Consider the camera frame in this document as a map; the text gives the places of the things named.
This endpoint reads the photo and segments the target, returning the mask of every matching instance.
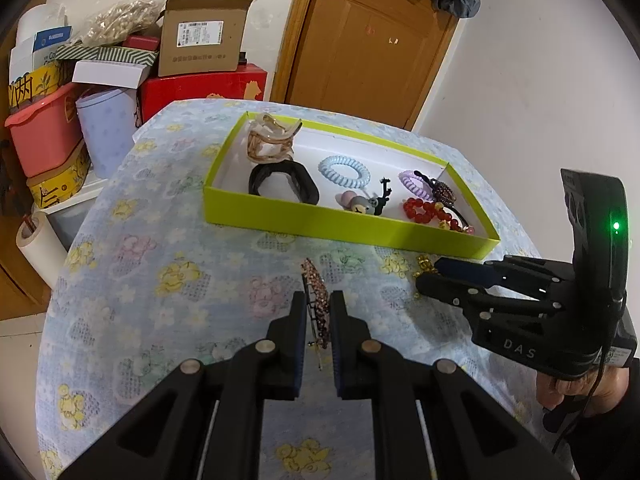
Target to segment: white sticker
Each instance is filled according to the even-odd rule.
[[[178,46],[219,45],[224,22],[178,23]]]
[[[602,349],[598,352],[598,356],[596,360],[593,362],[594,364],[600,363],[600,355],[602,354]],[[611,366],[622,367],[625,365],[626,360],[629,359],[631,355],[631,350],[629,348],[619,348],[617,346],[612,346],[609,352],[607,352],[607,358],[605,359],[605,364]]]

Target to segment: floral tablecloth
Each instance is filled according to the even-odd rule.
[[[538,253],[500,197],[455,149],[354,117],[263,102],[175,102],[98,197],[53,292],[38,360],[36,417],[48,478],[78,457],[183,359],[205,364],[262,338],[302,288],[310,257],[372,336],[406,357],[448,357],[545,438],[534,373],[477,348],[462,313],[416,297],[416,253],[207,224],[202,183],[244,111],[300,117],[394,140],[448,160],[494,222],[490,254]],[[370,407],[335,395],[330,354],[310,348],[301,398],[268,402],[260,478],[374,478]]]

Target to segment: metal screw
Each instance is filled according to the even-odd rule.
[[[268,354],[276,349],[276,343],[271,339],[261,339],[255,344],[255,349],[261,354]]]
[[[458,368],[458,365],[450,359],[440,359],[436,363],[436,368],[440,373],[443,374],[452,374]]]
[[[381,348],[382,345],[380,344],[380,341],[376,341],[375,339],[367,339],[366,341],[362,342],[362,349],[367,354],[377,354],[378,352],[380,352]]]
[[[187,359],[180,363],[180,371],[183,374],[191,375],[200,370],[200,361],[197,359]]]

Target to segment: blue trash can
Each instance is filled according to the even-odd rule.
[[[136,91],[113,88],[76,101],[82,134],[99,178],[110,178],[133,148],[138,129]]]

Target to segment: human hand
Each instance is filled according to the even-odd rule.
[[[538,372],[536,398],[545,408],[552,410],[564,400],[565,395],[589,395],[597,375],[597,370],[590,370],[575,381],[561,381]],[[602,380],[584,411],[584,416],[598,415],[613,410],[625,396],[628,386],[629,368],[606,366]]]

